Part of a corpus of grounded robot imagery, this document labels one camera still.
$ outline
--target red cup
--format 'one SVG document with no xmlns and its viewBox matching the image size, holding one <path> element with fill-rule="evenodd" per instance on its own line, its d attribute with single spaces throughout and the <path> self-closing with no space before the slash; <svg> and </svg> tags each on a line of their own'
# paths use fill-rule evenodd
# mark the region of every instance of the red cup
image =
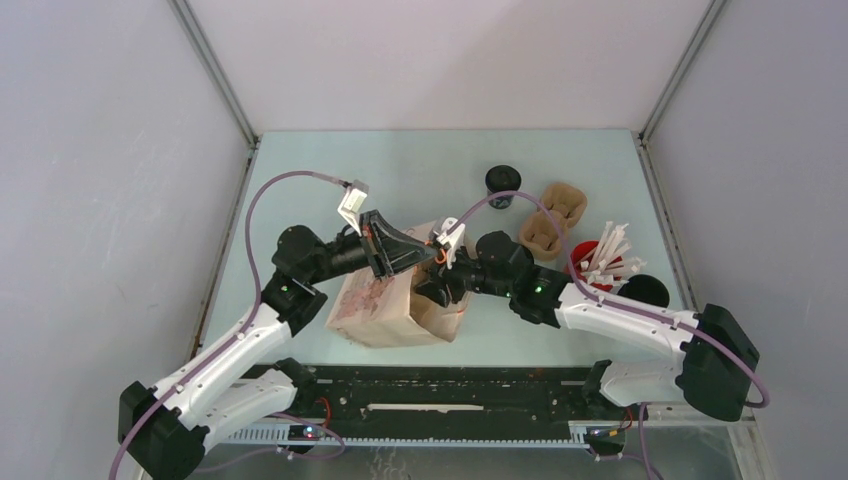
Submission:
<svg viewBox="0 0 848 480">
<path fill-rule="evenodd" d="M 597 240 L 589 240 L 588 242 L 583 242 L 580 245 L 574 247 L 574 250 L 571 251 L 571 263 L 574 264 L 574 269 L 577 270 L 577 276 L 580 280 L 586 281 L 586 277 L 582 275 L 582 270 L 580 269 L 580 260 L 583 260 L 583 257 L 589 254 L 593 248 L 598 246 Z M 616 258 L 613 262 L 620 262 L 621 257 Z M 621 277 L 614 277 L 616 280 L 621 280 Z M 612 290 L 612 285 L 601 285 L 599 283 L 593 283 L 593 287 L 598 290 L 603 290 L 605 292 L 609 292 Z"/>
</svg>

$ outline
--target metal frame edge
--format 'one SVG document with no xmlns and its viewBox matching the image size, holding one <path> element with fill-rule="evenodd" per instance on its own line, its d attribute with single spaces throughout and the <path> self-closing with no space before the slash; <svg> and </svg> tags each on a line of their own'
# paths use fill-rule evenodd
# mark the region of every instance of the metal frame edge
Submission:
<svg viewBox="0 0 848 480">
<path fill-rule="evenodd" d="M 689 275 L 689 269 L 686 267 L 686 261 L 683 254 L 683 249 L 677 239 L 677 229 L 672 220 L 673 216 L 666 202 L 667 195 L 662 187 L 662 181 L 654 167 L 651 159 L 650 149 L 640 139 L 634 139 L 636 145 L 636 153 L 639 156 L 639 163 L 642 165 L 642 172 L 645 175 L 645 181 L 648 184 L 648 192 L 651 195 L 651 203 L 654 205 L 654 212 L 657 215 L 657 220 L 660 224 L 660 233 L 665 243 L 666 253 L 671 260 L 671 269 L 674 274 L 674 279 L 677 283 L 678 291 L 683 300 L 684 307 L 697 310 L 700 302 L 696 295 L 696 289 L 693 286 L 692 277 Z"/>
<path fill-rule="evenodd" d="M 701 52 L 701 47 L 709 37 L 710 32 L 712 32 L 719 16 L 728 3 L 730 3 L 730 0 L 712 0 L 704 12 L 703 17 L 701 17 L 698 27 L 692 34 L 692 38 L 689 39 L 689 44 L 686 45 L 683 55 L 681 55 L 680 60 L 677 62 L 677 66 L 674 67 L 671 77 L 668 79 L 659 99 L 657 99 L 657 103 L 654 105 L 654 109 L 645 122 L 645 126 L 642 128 L 640 136 L 645 143 L 648 143 L 656 132 L 663 115 L 668 109 L 669 103 L 677 93 L 677 89 L 680 87 L 686 74 L 689 73 L 692 64 L 695 63 L 695 59 Z"/>
<path fill-rule="evenodd" d="M 200 26 L 200 22 L 198 21 L 194 10 L 191 8 L 189 0 L 168 0 L 168 3 L 171 4 L 174 15 L 183 26 L 186 36 L 194 47 L 197 56 L 200 58 L 200 62 L 206 69 L 206 73 L 209 74 L 209 79 L 212 80 L 212 83 L 215 85 L 218 93 L 221 94 L 224 102 L 227 104 L 227 108 L 230 110 L 233 119 L 238 124 L 242 135 L 244 135 L 248 145 L 251 148 L 255 148 L 258 142 L 256 131 L 250 124 L 250 121 L 247 118 L 247 113 L 245 113 L 241 103 L 239 103 L 238 97 L 236 96 L 229 79 L 227 79 L 226 73 L 224 73 L 224 69 L 221 67 L 221 63 L 215 55 L 215 51 L 209 44 L 209 39 L 207 39 L 206 34 L 203 33 L 203 28 Z"/>
<path fill-rule="evenodd" d="M 727 427 L 742 480 L 777 480 L 757 425 Z"/>
</svg>

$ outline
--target brown paper bag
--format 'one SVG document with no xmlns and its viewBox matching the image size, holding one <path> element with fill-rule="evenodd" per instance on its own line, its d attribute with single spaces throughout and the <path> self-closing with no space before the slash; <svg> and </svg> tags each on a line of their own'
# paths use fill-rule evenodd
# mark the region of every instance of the brown paper bag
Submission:
<svg viewBox="0 0 848 480">
<path fill-rule="evenodd" d="M 407 230 L 421 241 L 427 240 L 435 222 Z M 464 239 L 467 248 L 473 245 Z M 345 277 L 342 289 L 325 327 L 367 347 L 402 347 L 452 342 L 470 295 L 457 304 L 441 308 L 412 290 L 425 275 L 422 264 L 384 280 L 377 280 L 370 268 Z"/>
</svg>

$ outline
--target white bracket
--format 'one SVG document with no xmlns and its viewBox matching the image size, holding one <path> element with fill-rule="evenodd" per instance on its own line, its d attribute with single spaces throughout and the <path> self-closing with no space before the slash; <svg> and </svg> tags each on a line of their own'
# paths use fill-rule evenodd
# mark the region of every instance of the white bracket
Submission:
<svg viewBox="0 0 848 480">
<path fill-rule="evenodd" d="M 362 230 L 359 227 L 359 208 L 365 202 L 365 197 L 368 196 L 368 185 L 354 180 L 348 184 L 345 189 L 345 195 L 342 197 L 342 202 L 339 208 L 336 209 L 339 215 L 356 230 L 356 233 L 362 235 Z"/>
<path fill-rule="evenodd" d="M 435 225 L 433 225 L 433 231 L 430 233 L 430 237 L 435 237 L 436 243 L 445 250 L 448 270 L 453 267 L 453 261 L 456 260 L 456 252 L 462 245 L 462 239 L 465 235 L 465 224 L 459 225 L 456 230 L 448 235 L 448 229 L 456 225 L 456 222 L 458 221 L 459 220 L 453 217 L 438 220 Z"/>
</svg>

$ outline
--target purple cable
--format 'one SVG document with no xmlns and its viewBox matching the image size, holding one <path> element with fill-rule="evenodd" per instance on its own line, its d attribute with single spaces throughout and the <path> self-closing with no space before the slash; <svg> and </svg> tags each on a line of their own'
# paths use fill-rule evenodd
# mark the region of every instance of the purple cable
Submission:
<svg viewBox="0 0 848 480">
<path fill-rule="evenodd" d="M 317 173 L 309 170 L 295 170 L 287 173 L 283 173 L 281 175 L 277 175 L 276 177 L 265 182 L 264 185 L 259 187 L 259 190 L 256 192 L 256 195 L 253 196 L 253 200 L 250 202 L 250 207 L 247 209 L 247 215 L 245 217 L 244 222 L 244 242 L 247 247 L 247 261 L 250 264 L 250 273 L 253 275 L 253 288 L 254 288 L 254 298 L 253 298 L 253 307 L 250 309 L 250 315 L 248 315 L 247 320 L 244 322 L 239 328 L 239 333 L 244 333 L 250 325 L 253 323 L 253 319 L 256 318 L 256 313 L 259 311 L 259 305 L 262 303 L 262 286 L 259 283 L 259 270 L 256 268 L 256 260 L 253 258 L 253 247 L 250 245 L 250 222 L 253 218 L 253 210 L 256 208 L 257 202 L 259 202 L 259 197 L 265 193 L 268 188 L 279 182 L 280 180 L 284 180 L 286 178 L 291 177 L 314 177 L 319 180 L 324 180 L 326 182 L 334 183 L 336 185 L 344 186 L 345 182 L 339 178 L 331 177 L 329 175 L 325 175 L 323 173 Z M 118 448 L 118 453 L 115 454 L 115 458 L 112 460 L 112 467 L 109 469 L 109 480 L 116 480 L 118 476 L 118 468 L 121 465 L 121 459 L 124 458 L 124 454 L 127 453 L 127 448 L 129 448 L 130 443 L 132 443 L 133 439 L 138 435 L 138 431 L 147 423 L 150 417 L 168 401 L 176 393 L 176 386 L 182 385 L 186 382 L 189 382 L 192 378 L 197 376 L 207 365 L 212 363 L 216 358 L 218 358 L 224 351 L 226 351 L 230 346 L 235 343 L 236 337 L 228 338 L 220 347 L 215 349 L 208 357 L 206 357 L 202 362 L 198 363 L 193 369 L 191 369 L 188 373 L 185 374 L 183 378 L 181 378 L 178 382 L 176 382 L 171 388 L 165 391 L 162 396 L 157 400 L 146 412 L 135 422 L 135 425 L 130 429 L 127 433 L 127 436 L 124 438 L 124 441 L 121 442 L 120 448 Z"/>
<path fill-rule="evenodd" d="M 559 226 L 559 223 L 557 223 L 557 221 L 554 219 L 553 215 L 551 215 L 550 210 L 548 210 L 545 207 L 545 205 L 541 201 L 539 201 L 539 199 L 537 199 L 536 197 L 529 195 L 527 193 L 524 193 L 524 192 L 519 192 L 517 190 L 505 190 L 503 192 L 493 193 L 493 194 L 489 195 L 488 197 L 484 198 L 483 200 L 480 200 L 479 202 L 475 203 L 474 206 L 469 208 L 467 212 L 465 212 L 461 217 L 459 217 L 459 221 L 457 221 L 452 227 L 450 227 L 448 229 L 447 233 L 453 233 L 453 231 L 456 230 L 457 228 L 459 228 L 460 225 L 465 224 L 465 222 L 468 220 L 468 217 L 470 217 L 480 207 L 482 207 L 483 205 L 486 205 L 490 200 L 494 200 L 498 197 L 507 197 L 507 196 L 516 196 L 516 197 L 526 198 L 527 200 L 530 200 L 531 202 L 536 204 L 536 206 L 539 207 L 539 209 L 541 211 L 545 212 L 545 216 L 548 217 L 548 220 L 550 220 L 551 225 L 553 225 L 553 227 L 554 227 L 554 230 L 556 230 L 557 237 L 559 238 L 560 243 L 562 243 L 563 250 L 565 250 L 566 252 L 571 251 L 571 249 L 568 246 L 568 241 L 566 241 L 566 239 L 565 239 L 565 234 L 562 231 L 562 227 Z M 571 278 L 574 280 L 574 284 L 577 286 L 577 289 L 580 291 L 580 293 L 582 293 L 585 297 L 591 299 L 593 302 L 597 302 L 598 296 L 595 295 L 594 293 L 592 293 L 589 290 L 589 288 L 586 286 L 586 284 L 583 283 L 580 280 L 580 278 L 577 276 L 577 270 L 574 268 L 574 263 L 571 261 L 570 256 L 568 256 L 568 259 L 566 260 L 565 263 L 568 266 L 568 273 L 571 274 Z M 622 311 L 625 311 L 625 312 L 628 312 L 628 313 L 635 313 L 637 315 L 641 315 L 641 316 L 644 316 L 644 317 L 651 318 L 651 319 L 656 320 L 660 323 L 664 323 L 664 324 L 670 325 L 672 327 L 674 326 L 674 319 L 672 317 L 669 317 L 667 315 L 662 315 L 662 314 L 659 314 L 659 313 L 655 313 L 655 312 L 651 312 L 649 310 L 643 310 L 643 309 L 636 307 L 636 306 L 633 306 L 633 305 L 627 305 L 627 304 L 624 304 L 624 303 L 619 303 L 619 302 L 616 302 L 615 300 L 611 300 L 611 299 L 607 298 L 606 296 L 604 298 L 604 306 L 613 307 L 615 309 L 622 310 Z M 729 348 L 725 347 L 723 344 L 721 344 L 718 340 L 716 340 L 715 338 L 713 338 L 709 334 L 704 333 L 704 332 L 698 330 L 697 328 L 694 328 L 694 327 L 687 325 L 685 323 L 678 324 L 677 328 L 680 328 L 681 330 L 683 330 L 685 332 L 691 333 L 692 335 L 694 335 L 694 336 L 700 338 L 701 340 L 709 343 L 713 348 L 715 348 L 716 350 L 721 352 L 722 355 L 724 355 L 728 359 L 730 359 L 730 361 L 733 362 L 734 365 L 736 365 L 740 370 L 742 370 L 742 372 L 745 373 L 745 375 L 748 376 L 748 378 L 751 379 L 751 383 L 753 383 L 757 387 L 757 390 L 760 391 L 760 395 L 762 396 L 762 400 L 759 401 L 759 402 L 750 402 L 750 401 L 745 402 L 746 406 L 751 407 L 751 408 L 765 408 L 765 407 L 768 406 L 769 403 L 771 403 L 771 396 L 769 395 L 768 389 L 766 388 L 766 386 L 763 383 L 763 380 L 760 378 L 760 376 L 757 375 L 753 370 L 751 370 L 751 368 L 748 367 L 748 365 L 746 365 L 745 362 L 743 362 L 742 359 L 740 359 Z"/>
<path fill-rule="evenodd" d="M 282 448 L 282 447 L 280 447 L 279 450 L 277 449 L 277 447 L 258 448 L 256 450 L 251 450 L 251 451 L 245 453 L 244 455 L 239 455 L 238 457 L 236 457 L 232 460 L 229 460 L 227 462 L 224 462 L 220 465 L 215 465 L 214 467 L 198 468 L 197 470 L 194 471 L 194 473 L 217 472 L 217 471 L 223 470 L 225 468 L 229 468 L 229 467 L 241 462 L 242 460 L 247 460 L 250 457 L 254 457 L 256 455 L 262 455 L 262 454 L 265 454 L 265 453 L 284 453 L 285 452 L 286 454 L 291 455 L 293 457 L 303 458 L 303 459 L 306 459 L 306 460 L 329 460 L 331 458 L 338 457 L 339 455 L 341 455 L 345 451 L 346 446 L 345 446 L 344 440 L 342 440 L 342 437 L 340 437 L 339 434 L 330 430 L 329 428 L 326 428 L 322 425 L 316 425 L 314 423 L 309 423 L 306 420 L 303 420 L 302 418 L 293 417 L 293 416 L 288 415 L 286 413 L 274 413 L 274 414 L 271 414 L 271 416 L 277 417 L 277 418 L 284 418 L 286 420 L 291 420 L 291 421 L 299 423 L 301 425 L 306 425 L 307 427 L 312 427 L 314 429 L 320 430 L 320 431 L 326 433 L 327 435 L 333 437 L 337 442 L 339 442 L 339 446 L 341 448 L 339 448 L 338 450 L 336 450 L 333 453 L 326 454 L 326 455 L 304 455 L 302 453 L 292 452 L 292 451 L 287 450 L 287 449 Z"/>
<path fill-rule="evenodd" d="M 629 453 L 623 453 L 619 457 L 618 455 L 598 455 L 597 452 L 592 447 L 589 447 L 589 451 L 587 452 L 589 455 L 596 458 L 599 462 L 613 462 L 613 461 L 621 461 L 621 460 L 634 460 L 641 464 L 645 464 L 645 461 L 642 460 L 642 457 L 631 455 Z M 653 465 L 651 465 L 651 471 L 654 473 L 654 477 L 657 480 L 665 480 L 659 470 L 656 469 Z"/>
</svg>

